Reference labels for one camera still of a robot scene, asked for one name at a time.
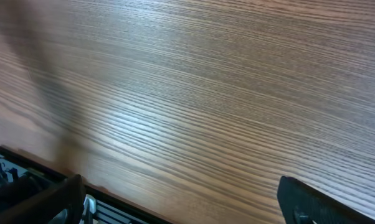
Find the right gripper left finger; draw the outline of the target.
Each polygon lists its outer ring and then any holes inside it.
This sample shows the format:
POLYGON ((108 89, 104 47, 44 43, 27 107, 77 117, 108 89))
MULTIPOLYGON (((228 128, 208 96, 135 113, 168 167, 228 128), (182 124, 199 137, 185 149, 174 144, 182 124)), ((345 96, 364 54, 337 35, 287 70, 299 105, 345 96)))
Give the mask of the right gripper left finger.
POLYGON ((85 187, 80 175, 51 185, 31 197, 23 195, 29 190, 29 181, 21 178, 0 192, 0 201, 15 201, 13 206, 0 212, 0 223, 49 223, 63 210, 67 211, 65 223, 79 223, 84 210, 85 187))

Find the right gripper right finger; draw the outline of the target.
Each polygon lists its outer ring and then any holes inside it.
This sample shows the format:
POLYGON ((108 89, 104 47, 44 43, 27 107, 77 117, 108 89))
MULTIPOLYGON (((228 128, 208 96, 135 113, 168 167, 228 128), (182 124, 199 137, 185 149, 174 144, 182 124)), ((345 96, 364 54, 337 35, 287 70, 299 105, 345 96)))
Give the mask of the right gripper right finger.
POLYGON ((375 220, 293 177, 282 176, 277 200, 286 224, 375 224, 375 220))

